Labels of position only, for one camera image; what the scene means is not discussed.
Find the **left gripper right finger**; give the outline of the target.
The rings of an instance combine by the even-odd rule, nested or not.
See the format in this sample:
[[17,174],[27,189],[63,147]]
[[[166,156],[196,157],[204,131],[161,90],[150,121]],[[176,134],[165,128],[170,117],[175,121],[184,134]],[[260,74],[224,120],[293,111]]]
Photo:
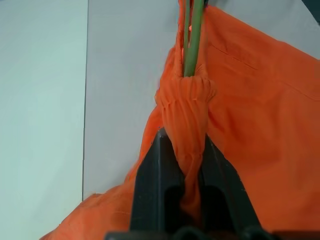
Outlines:
[[208,136],[199,170],[199,189],[206,231],[244,233],[261,227],[236,169]]

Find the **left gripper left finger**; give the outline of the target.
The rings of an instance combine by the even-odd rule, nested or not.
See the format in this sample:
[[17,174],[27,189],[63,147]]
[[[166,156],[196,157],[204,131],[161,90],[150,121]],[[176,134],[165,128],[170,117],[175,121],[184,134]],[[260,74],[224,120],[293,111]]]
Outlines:
[[184,176],[172,143],[161,128],[136,173],[129,229],[177,231],[184,224],[185,215],[180,208],[184,192]]

